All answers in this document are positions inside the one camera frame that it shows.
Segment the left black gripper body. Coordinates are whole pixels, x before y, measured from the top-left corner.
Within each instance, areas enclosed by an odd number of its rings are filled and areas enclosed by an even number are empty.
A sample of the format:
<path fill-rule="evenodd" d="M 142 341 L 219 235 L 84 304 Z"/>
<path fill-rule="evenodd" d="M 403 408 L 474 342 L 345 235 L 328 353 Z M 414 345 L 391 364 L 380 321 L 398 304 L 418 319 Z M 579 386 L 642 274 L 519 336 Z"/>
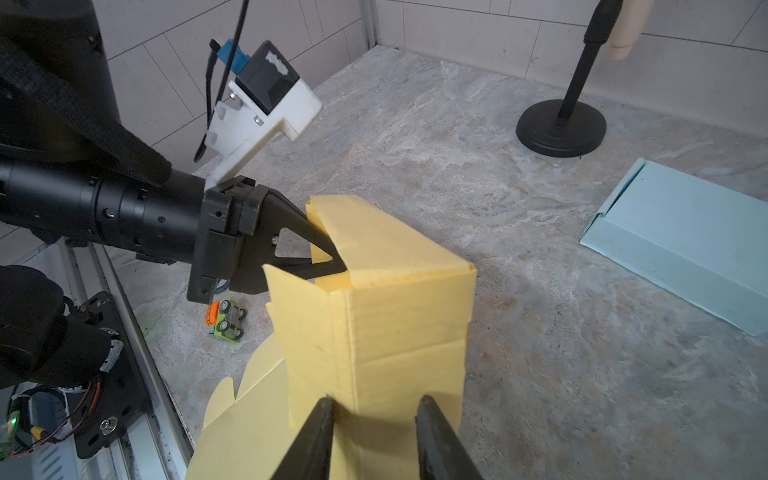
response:
<path fill-rule="evenodd" d="M 255 240 L 270 188 L 237 176 L 203 193 L 195 231 L 186 298 L 208 305 L 220 281 L 231 290 L 256 295 L 267 290 L 265 274 L 250 266 Z"/>

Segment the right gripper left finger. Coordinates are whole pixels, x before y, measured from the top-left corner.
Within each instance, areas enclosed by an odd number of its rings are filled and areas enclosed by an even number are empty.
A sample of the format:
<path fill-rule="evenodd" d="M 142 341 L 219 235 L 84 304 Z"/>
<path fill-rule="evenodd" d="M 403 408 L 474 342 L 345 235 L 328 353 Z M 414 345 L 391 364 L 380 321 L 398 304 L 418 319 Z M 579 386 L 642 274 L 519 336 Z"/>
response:
<path fill-rule="evenodd" d="M 328 480 L 334 438 L 334 400 L 318 400 L 272 475 L 272 480 Z"/>

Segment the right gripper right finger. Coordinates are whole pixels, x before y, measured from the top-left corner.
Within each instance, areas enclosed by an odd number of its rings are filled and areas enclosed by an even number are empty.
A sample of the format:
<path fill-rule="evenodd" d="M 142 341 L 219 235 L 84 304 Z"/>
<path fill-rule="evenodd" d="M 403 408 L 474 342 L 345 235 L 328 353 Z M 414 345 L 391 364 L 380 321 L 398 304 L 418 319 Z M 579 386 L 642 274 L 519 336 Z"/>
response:
<path fill-rule="evenodd" d="M 421 480 L 482 480 L 436 400 L 425 395 L 416 416 L 419 477 Z"/>

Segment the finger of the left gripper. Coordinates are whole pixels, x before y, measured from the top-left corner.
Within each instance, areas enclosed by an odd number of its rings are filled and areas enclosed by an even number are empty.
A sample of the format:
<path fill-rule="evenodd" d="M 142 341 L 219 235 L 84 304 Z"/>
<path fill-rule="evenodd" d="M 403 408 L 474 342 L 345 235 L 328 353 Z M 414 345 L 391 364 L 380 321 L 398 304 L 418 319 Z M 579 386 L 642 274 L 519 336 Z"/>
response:
<path fill-rule="evenodd" d="M 265 264 L 305 280 L 347 270 L 330 237 L 276 190 L 270 190 L 264 198 L 263 234 L 267 245 Z"/>

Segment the yellow paper box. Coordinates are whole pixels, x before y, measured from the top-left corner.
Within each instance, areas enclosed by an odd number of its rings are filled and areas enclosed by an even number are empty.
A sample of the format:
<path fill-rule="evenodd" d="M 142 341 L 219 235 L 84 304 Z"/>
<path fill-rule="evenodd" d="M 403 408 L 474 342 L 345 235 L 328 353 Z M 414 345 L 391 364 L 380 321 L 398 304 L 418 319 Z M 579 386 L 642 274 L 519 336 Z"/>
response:
<path fill-rule="evenodd" d="M 214 390 L 190 479 L 267 479 L 323 397 L 334 479 L 415 479 L 415 418 L 433 397 L 461 422 L 477 271 L 354 195 L 314 196 L 310 221 L 346 269 L 307 281 L 265 266 L 274 331 L 243 378 Z"/>

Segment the light blue paper box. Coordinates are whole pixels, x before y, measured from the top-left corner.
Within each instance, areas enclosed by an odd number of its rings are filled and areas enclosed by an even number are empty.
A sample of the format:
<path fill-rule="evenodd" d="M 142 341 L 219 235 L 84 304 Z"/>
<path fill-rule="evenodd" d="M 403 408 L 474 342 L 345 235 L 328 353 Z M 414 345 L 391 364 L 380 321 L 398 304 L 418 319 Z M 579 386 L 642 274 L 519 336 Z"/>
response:
<path fill-rule="evenodd" d="M 767 331 L 767 204 L 638 159 L 580 242 L 743 332 Z"/>

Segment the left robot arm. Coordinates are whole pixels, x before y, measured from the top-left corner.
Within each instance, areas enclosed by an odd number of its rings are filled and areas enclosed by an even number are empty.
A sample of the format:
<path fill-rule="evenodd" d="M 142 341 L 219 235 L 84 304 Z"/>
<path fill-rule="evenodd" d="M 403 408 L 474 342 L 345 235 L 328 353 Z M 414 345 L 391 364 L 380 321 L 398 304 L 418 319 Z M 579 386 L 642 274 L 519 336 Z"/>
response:
<path fill-rule="evenodd" d="M 298 138 L 321 102 L 270 41 L 243 55 L 214 47 L 225 71 L 207 97 L 206 176 L 175 170 L 119 118 L 89 1 L 1 5 L 1 219 L 45 243 L 60 239 L 190 266 L 189 301 L 220 282 L 267 290 L 264 267 L 302 279 L 341 273 L 329 236 L 280 192 L 241 175 L 276 134 Z"/>

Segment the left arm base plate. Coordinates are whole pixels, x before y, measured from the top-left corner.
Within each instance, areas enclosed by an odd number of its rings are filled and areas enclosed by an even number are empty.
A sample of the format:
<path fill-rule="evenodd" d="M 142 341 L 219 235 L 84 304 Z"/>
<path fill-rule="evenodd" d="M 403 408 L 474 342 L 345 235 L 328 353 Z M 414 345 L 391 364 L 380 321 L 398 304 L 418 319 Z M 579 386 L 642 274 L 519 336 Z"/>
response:
<path fill-rule="evenodd" d="M 84 428 L 74 434 L 77 457 L 87 460 L 125 434 L 151 406 L 134 351 L 115 300 L 106 291 L 95 294 L 81 309 L 90 315 L 87 323 L 123 343 L 112 369 L 101 377 L 98 404 Z"/>

